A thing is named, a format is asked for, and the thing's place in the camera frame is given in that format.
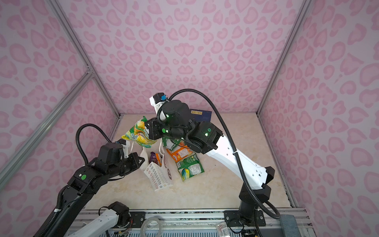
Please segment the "yellow green Fox's candy bag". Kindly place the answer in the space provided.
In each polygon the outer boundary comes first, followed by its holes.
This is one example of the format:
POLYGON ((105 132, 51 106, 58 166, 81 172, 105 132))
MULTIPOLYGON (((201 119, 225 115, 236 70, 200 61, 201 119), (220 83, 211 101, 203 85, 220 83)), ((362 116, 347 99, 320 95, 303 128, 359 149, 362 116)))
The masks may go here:
POLYGON ((147 122, 147 118, 143 116, 143 118, 138 120, 121 138, 127 141, 136 142, 142 147, 151 148, 156 141, 149 138, 149 130, 145 126, 145 123, 147 122))

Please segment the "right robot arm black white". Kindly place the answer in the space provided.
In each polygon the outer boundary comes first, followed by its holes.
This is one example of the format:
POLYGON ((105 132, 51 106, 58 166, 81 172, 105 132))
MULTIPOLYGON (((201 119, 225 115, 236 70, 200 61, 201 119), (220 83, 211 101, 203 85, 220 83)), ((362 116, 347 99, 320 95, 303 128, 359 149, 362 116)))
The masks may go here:
POLYGON ((268 184, 274 178, 274 168, 258 165, 237 149, 224 121, 221 121, 224 130, 209 121, 198 122, 186 103, 169 101, 163 93, 152 96, 150 104, 157 114, 145 124, 151 140, 166 139, 187 146, 217 160, 241 178, 238 212, 242 224, 256 222, 258 209, 273 219, 280 218, 279 211, 269 202, 268 184))

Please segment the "pink orange Fox's candy bag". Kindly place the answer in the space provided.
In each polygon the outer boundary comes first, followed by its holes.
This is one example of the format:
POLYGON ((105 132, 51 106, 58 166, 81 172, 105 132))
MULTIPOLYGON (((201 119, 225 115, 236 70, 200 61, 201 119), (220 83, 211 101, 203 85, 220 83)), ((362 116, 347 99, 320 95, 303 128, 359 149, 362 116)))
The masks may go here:
POLYGON ((160 160, 160 166, 164 167, 165 166, 165 156, 164 156, 164 154, 159 154, 159 160, 160 160))

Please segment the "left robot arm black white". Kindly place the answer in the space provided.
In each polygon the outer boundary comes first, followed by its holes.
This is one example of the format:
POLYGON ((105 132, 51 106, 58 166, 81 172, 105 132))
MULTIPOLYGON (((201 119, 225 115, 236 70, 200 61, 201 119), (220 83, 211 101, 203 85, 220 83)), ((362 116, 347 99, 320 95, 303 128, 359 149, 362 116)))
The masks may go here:
POLYGON ((126 155, 124 145, 107 143, 98 157, 79 168, 57 196, 57 204, 35 237, 63 237, 78 214, 100 188, 116 176, 125 177, 145 162, 136 152, 126 155))

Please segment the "purple Fox's berries candy bag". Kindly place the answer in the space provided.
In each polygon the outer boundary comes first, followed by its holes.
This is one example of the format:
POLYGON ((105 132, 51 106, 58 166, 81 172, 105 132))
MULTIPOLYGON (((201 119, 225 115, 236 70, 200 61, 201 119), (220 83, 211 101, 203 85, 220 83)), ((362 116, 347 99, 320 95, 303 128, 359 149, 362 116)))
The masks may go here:
POLYGON ((149 163, 155 163, 159 167, 162 166, 161 158, 158 153, 150 152, 149 163))

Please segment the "white paper bag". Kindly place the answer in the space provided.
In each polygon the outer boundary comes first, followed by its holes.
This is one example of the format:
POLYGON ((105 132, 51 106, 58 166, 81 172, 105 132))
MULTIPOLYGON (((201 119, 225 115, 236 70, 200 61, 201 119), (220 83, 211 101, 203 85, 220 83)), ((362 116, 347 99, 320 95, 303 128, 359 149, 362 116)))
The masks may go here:
MULTIPOLYGON (((162 142, 159 145, 158 154, 164 154, 162 142)), ((168 159, 166 157, 164 167, 159 167, 155 163, 149 163, 150 153, 148 153, 145 147, 142 147, 140 157, 145 159, 145 162, 142 164, 140 169, 150 180, 152 188, 155 192, 173 186, 172 175, 170 169, 168 168, 168 159)))

